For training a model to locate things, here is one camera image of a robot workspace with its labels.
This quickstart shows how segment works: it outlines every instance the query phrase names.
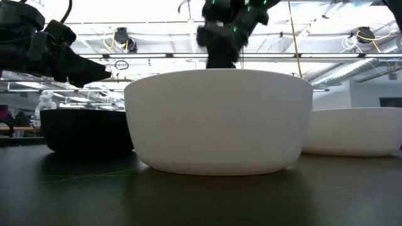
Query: yellow cable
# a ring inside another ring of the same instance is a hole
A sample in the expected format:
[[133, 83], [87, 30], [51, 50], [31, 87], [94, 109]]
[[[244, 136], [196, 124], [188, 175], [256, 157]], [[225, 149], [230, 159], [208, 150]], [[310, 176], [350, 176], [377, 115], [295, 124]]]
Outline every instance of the yellow cable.
[[108, 46], [106, 44], [106, 34], [105, 34], [105, 38], [103, 39], [103, 44], [105, 45], [106, 48], [111, 49], [114, 46], [114, 32], [113, 32], [113, 40], [112, 40], [112, 46]]
[[[379, 53], [381, 53], [381, 50], [378, 48], [377, 43], [376, 43], [375, 41], [372, 41], [372, 43], [373, 43], [374, 46], [376, 47], [377, 51], [378, 51]], [[392, 70], [395, 72], [394, 68], [393, 68], [388, 62], [387, 62], [387, 64], [388, 64], [388, 66], [390, 67], [390, 69], [392, 69]]]
[[372, 41], [372, 43], [373, 43], [374, 46], [376, 47], [377, 51], [378, 51], [379, 53], [381, 53], [381, 50], [378, 48], [377, 43], [376, 43], [375, 41]]
[[388, 37], [392, 34], [392, 31], [390, 31], [390, 32], [388, 33], [388, 35], [386, 35], [386, 36], [384, 36], [384, 37], [382, 37], [382, 38], [372, 39], [372, 38], [361, 37], [361, 36], [359, 35], [360, 32], [361, 32], [361, 31], [358, 31], [358, 32], [356, 33], [357, 37], [359, 37], [359, 38], [361, 38], [361, 39], [363, 39], [363, 40], [367, 40], [367, 41], [379, 41], [379, 40], [383, 40], [383, 39], [385, 39], [385, 38], [388, 38]]
[[293, 24], [293, 18], [291, 16], [291, 6], [290, 6], [290, 1], [289, 0], [288, 0], [288, 5], [289, 5], [289, 13], [290, 13], [291, 30], [293, 32], [293, 41], [295, 42], [295, 51], [296, 51], [297, 65], [298, 65], [298, 68], [299, 68], [299, 75], [300, 75], [300, 78], [303, 78], [302, 68], [300, 66], [299, 51], [297, 49], [295, 25]]

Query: ceiling light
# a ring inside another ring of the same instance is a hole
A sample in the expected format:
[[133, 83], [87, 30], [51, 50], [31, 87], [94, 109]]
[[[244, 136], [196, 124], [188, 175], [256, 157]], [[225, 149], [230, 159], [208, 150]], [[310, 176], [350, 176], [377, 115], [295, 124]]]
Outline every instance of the ceiling light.
[[194, 54], [188, 54], [188, 53], [177, 53], [173, 54], [174, 58], [207, 58], [208, 54], [206, 53], [194, 53]]
[[135, 53], [135, 54], [110, 54], [109, 58], [166, 58], [166, 54], [143, 54], [143, 53]]
[[60, 94], [53, 94], [53, 95], [55, 95], [56, 97], [61, 97], [61, 98], [64, 98], [64, 97], [65, 97], [65, 96], [60, 95]]
[[101, 108], [103, 109], [107, 109], [107, 110], [113, 110], [114, 108], [112, 106], [101, 106]]
[[402, 57], [402, 54], [394, 54], [394, 53], [380, 53], [380, 54], [366, 54], [366, 57]]
[[100, 59], [103, 58], [101, 54], [81, 54], [80, 57], [88, 58], [88, 59]]
[[8, 92], [39, 92], [39, 90], [7, 90]]
[[75, 90], [43, 90], [49, 92], [75, 92]]
[[37, 82], [16, 82], [16, 83], [18, 85], [24, 85], [24, 86], [27, 86], [27, 87], [32, 87], [32, 88], [37, 88], [37, 89], [43, 88], [43, 86], [40, 85]]
[[329, 89], [315, 89], [314, 92], [328, 92]]
[[109, 90], [92, 90], [92, 89], [83, 89], [83, 90], [78, 90], [78, 92], [107, 92]]
[[79, 101], [79, 102], [88, 102], [90, 100], [83, 98], [83, 97], [69, 97], [69, 99], [75, 100], [75, 101]]
[[348, 54], [348, 53], [339, 53], [339, 54], [301, 54], [302, 58], [353, 58], [358, 57], [359, 54]]
[[60, 103], [60, 107], [63, 107], [63, 108], [84, 108], [85, 106], [83, 106], [83, 105], [70, 105], [70, 104]]
[[245, 58], [293, 58], [296, 55], [294, 53], [292, 54], [280, 54], [280, 53], [245, 53], [244, 57]]

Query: duct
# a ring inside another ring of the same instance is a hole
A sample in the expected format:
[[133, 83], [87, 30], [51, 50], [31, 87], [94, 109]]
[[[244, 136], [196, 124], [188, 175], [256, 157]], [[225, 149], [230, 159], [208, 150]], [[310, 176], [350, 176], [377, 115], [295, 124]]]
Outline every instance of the duct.
[[[382, 49], [383, 53], [400, 52], [402, 50], [401, 41], [402, 37], [395, 38], [381, 45], [380, 49]], [[380, 64], [380, 60], [375, 58], [367, 58], [354, 63], [346, 63], [319, 76], [312, 82], [312, 85], [314, 87], [319, 87], [339, 83], [362, 72], [366, 72], [373, 67], [378, 67]]]

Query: white wall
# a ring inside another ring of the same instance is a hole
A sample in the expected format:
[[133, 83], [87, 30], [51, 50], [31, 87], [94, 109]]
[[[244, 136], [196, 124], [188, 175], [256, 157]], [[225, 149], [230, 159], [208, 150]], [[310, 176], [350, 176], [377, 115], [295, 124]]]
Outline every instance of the white wall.
[[341, 109], [352, 107], [349, 81], [342, 85], [329, 87], [329, 92], [314, 92], [314, 110]]
[[351, 80], [350, 97], [352, 107], [380, 107], [380, 98], [402, 98], [402, 80], [389, 80], [387, 75], [363, 83]]

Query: dark table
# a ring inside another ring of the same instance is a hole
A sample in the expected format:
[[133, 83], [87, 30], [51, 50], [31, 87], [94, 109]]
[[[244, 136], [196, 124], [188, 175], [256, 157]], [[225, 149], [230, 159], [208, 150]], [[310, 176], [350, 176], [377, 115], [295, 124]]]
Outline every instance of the dark table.
[[0, 149], [0, 225], [402, 225], [402, 157], [303, 154], [261, 176], [153, 170], [134, 152], [66, 159]]

